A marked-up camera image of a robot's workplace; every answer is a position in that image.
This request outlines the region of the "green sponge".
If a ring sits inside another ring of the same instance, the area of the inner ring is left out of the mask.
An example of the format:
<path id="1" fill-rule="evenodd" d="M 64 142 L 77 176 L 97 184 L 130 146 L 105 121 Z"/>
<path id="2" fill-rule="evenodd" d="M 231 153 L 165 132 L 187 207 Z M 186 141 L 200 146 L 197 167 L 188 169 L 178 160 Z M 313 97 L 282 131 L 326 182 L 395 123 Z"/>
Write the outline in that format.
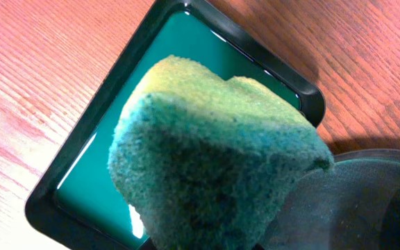
<path id="1" fill-rule="evenodd" d="M 141 78 L 108 155 L 158 249 L 251 249 L 296 181 L 333 166 L 315 127 L 267 87 L 178 56 Z"/>

